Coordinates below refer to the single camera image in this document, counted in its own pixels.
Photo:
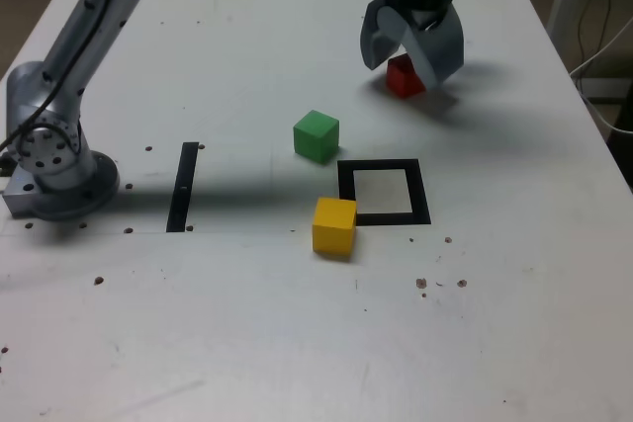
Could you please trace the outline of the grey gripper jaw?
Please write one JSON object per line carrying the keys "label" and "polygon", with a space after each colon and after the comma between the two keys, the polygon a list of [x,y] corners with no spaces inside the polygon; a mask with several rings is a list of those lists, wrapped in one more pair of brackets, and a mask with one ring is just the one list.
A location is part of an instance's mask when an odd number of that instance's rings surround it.
{"label": "grey gripper jaw", "polygon": [[464,64],[464,35],[456,10],[449,9],[432,29],[407,25],[402,46],[425,89],[437,89]]}
{"label": "grey gripper jaw", "polygon": [[363,62],[370,70],[389,59],[410,36],[410,11],[403,0],[373,0],[360,33]]}

